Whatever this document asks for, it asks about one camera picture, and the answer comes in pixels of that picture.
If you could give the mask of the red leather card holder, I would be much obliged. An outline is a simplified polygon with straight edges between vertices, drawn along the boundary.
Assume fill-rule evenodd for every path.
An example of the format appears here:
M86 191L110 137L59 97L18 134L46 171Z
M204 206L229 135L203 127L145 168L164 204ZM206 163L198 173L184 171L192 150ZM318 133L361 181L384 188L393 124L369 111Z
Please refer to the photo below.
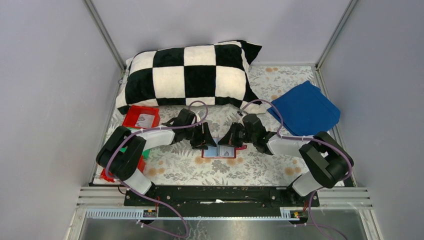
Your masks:
M229 157L222 157L219 153L219 147L218 141L220 140L220 137L214 137L214 141L216 142L216 147L209 146L208 149L202 150L201 157L204 159L235 159L237 156L237 151L246 150L247 145L243 145L240 148L235 148L235 156L232 158Z

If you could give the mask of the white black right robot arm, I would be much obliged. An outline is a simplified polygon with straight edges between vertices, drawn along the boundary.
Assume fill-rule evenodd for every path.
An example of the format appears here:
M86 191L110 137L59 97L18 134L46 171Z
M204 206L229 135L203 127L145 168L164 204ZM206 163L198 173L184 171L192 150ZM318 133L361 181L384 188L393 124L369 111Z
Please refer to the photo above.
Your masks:
M354 162L346 151L325 131L313 136L286 136L266 130L255 114L232 123L218 144L240 148L250 143L267 155L302 158L308 172L295 179L289 189L305 197L321 188L331 189L352 173Z

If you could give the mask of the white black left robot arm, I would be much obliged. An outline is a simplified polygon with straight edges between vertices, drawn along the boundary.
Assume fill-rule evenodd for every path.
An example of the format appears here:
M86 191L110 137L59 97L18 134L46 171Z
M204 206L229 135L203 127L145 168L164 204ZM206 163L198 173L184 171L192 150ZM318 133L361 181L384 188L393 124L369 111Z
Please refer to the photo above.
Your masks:
M195 150L216 147L205 120L182 109L176 117L153 128L131 130L118 126L96 156L96 162L109 177L119 180L131 190L145 195L153 183L139 169L142 153L160 146L187 140Z

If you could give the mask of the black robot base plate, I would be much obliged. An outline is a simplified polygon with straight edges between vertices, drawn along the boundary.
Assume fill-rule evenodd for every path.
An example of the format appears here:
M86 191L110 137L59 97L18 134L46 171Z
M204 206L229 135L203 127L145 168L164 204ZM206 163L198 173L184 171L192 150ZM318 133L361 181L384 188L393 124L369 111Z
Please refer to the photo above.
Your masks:
M275 186L177 186L154 185L148 198L162 201L180 214L202 212L244 212L260 208L319 207L318 195L298 196L293 190Z

